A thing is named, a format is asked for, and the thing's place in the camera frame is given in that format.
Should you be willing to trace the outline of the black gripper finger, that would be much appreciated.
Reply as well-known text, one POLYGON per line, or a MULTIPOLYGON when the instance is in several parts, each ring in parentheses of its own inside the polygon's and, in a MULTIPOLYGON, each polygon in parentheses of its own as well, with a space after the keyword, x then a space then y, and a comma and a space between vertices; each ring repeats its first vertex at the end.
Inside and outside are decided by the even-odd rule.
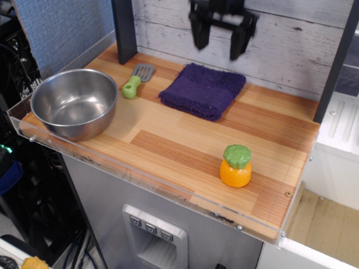
POLYGON ((204 49, 209 44, 211 19, 213 13, 202 9, 191 9, 189 19, 191 23, 192 36, 194 39, 195 47, 198 50, 204 49))
POLYGON ((257 16, 244 10, 242 22, 235 27, 231 36, 230 60, 236 60, 243 54, 248 46, 250 38, 255 35, 257 16))

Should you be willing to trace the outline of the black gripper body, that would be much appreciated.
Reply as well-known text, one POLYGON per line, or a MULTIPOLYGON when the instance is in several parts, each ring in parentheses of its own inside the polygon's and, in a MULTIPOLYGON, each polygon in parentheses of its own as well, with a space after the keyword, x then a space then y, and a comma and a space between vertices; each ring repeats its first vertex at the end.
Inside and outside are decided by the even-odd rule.
POLYGON ((239 25, 223 20, 224 16, 245 18, 245 1, 190 1, 189 19, 192 30, 209 29, 212 25, 234 31, 239 25))

